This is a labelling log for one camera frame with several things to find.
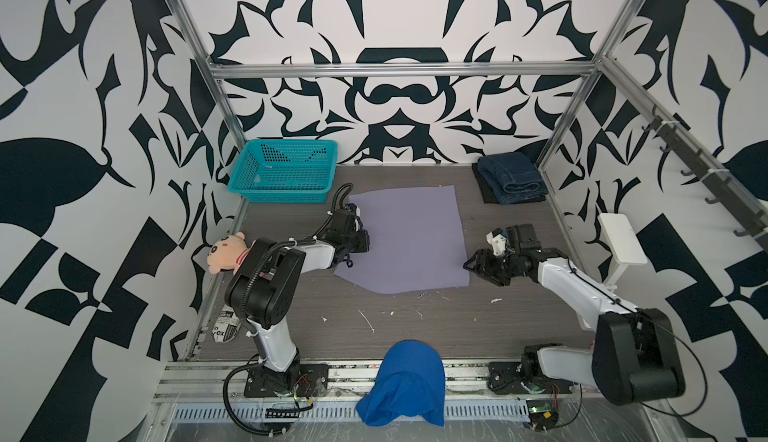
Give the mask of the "black skirt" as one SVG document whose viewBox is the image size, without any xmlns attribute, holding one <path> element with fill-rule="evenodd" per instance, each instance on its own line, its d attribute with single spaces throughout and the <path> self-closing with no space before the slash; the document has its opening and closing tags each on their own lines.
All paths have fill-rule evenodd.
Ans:
<svg viewBox="0 0 768 442">
<path fill-rule="evenodd" d="M 490 185 L 486 181 L 485 177 L 479 172 L 478 164 L 477 163 L 473 163 L 471 165 L 471 169 L 472 169 L 473 175 L 475 177 L 475 180 L 477 182 L 478 188 L 480 190 L 483 202 L 485 204 L 495 204 L 495 205 L 498 205 L 499 201 L 498 201 L 497 197 L 495 196 L 492 188 L 490 187 Z"/>
</svg>

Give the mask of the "lavender grey skirt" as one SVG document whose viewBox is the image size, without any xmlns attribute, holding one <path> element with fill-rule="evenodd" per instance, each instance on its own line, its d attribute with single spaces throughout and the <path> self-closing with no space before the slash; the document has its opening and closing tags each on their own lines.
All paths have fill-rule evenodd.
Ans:
<svg viewBox="0 0 768 442">
<path fill-rule="evenodd" d="M 370 250 L 334 274 L 370 292 L 465 288 L 470 274 L 456 191 L 452 186 L 383 189 L 355 194 L 352 203 L 370 236 Z"/>
</svg>

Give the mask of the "dark blue denim skirt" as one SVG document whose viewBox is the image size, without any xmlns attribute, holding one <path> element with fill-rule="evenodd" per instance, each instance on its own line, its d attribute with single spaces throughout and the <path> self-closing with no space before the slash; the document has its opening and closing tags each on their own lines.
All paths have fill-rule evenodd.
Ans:
<svg viewBox="0 0 768 442">
<path fill-rule="evenodd" d="M 501 205 L 542 201 L 549 193 L 541 173 L 524 154 L 483 156 L 477 168 Z"/>
</svg>

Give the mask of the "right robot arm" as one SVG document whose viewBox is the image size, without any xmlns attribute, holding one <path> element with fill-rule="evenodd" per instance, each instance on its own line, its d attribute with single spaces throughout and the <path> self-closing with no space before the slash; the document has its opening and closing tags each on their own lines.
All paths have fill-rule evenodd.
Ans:
<svg viewBox="0 0 768 442">
<path fill-rule="evenodd" d="M 669 318 L 624 301 L 577 268 L 557 248 L 541 245 L 532 225 L 497 228 L 465 270 L 499 287 L 525 277 L 565 302 L 594 334 L 589 349 L 550 343 L 528 346 L 517 378 L 540 385 L 569 381 L 597 389 L 615 405 L 676 398 L 686 382 Z"/>
</svg>

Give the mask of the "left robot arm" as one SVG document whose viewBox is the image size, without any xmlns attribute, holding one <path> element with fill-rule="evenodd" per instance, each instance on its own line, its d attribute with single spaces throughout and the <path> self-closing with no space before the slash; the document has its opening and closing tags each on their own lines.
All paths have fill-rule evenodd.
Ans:
<svg viewBox="0 0 768 442">
<path fill-rule="evenodd" d="M 259 238 L 252 245 L 225 292 L 225 302 L 255 334 L 259 361 L 249 376 L 268 391 L 287 392 L 300 379 L 300 355 L 287 322 L 300 276 L 343 263 L 370 250 L 361 210 L 343 202 L 329 212 L 320 232 L 283 242 Z"/>
</svg>

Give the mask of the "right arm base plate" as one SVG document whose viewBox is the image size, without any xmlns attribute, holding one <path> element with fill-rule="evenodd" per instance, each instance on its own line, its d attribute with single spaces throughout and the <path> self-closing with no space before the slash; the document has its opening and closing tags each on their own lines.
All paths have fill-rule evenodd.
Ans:
<svg viewBox="0 0 768 442">
<path fill-rule="evenodd" d="M 570 393 L 573 382 L 545 376 L 537 362 L 499 361 L 488 364 L 488 389 L 497 395 Z"/>
</svg>

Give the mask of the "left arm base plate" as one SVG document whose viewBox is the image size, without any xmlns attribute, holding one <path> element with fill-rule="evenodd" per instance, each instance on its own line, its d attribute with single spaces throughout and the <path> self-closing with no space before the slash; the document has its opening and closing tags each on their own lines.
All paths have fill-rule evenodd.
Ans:
<svg viewBox="0 0 768 442">
<path fill-rule="evenodd" d="M 249 369 L 244 396 L 267 398 L 296 394 L 306 398 L 322 395 L 326 391 L 330 366 L 327 364 L 292 363 L 286 372 L 259 365 Z"/>
</svg>

